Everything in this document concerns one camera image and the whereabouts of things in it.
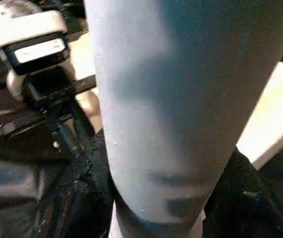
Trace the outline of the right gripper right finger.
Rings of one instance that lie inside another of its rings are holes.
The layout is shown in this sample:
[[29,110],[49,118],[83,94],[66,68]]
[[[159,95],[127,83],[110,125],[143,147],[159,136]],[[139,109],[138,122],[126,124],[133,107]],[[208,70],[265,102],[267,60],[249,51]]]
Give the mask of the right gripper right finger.
[[249,160],[234,149],[204,212],[205,238],[283,238],[283,208]]

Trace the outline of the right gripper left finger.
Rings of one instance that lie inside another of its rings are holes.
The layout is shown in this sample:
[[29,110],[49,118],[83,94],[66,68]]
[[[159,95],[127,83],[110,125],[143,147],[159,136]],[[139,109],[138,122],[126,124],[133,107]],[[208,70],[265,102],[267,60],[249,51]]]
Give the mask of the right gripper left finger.
[[104,131],[93,136],[67,169],[57,189],[62,211],[57,238],[107,238],[113,213],[111,179]]

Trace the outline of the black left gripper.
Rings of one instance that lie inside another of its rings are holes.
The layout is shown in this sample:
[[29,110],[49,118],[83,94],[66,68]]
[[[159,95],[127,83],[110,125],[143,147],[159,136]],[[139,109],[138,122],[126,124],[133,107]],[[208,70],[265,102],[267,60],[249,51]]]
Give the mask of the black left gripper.
[[49,130],[59,152],[73,161],[95,135],[77,95],[96,85],[94,75],[76,80],[61,67],[28,75],[22,82],[22,102],[28,111],[0,125],[0,138],[13,138],[41,124]]

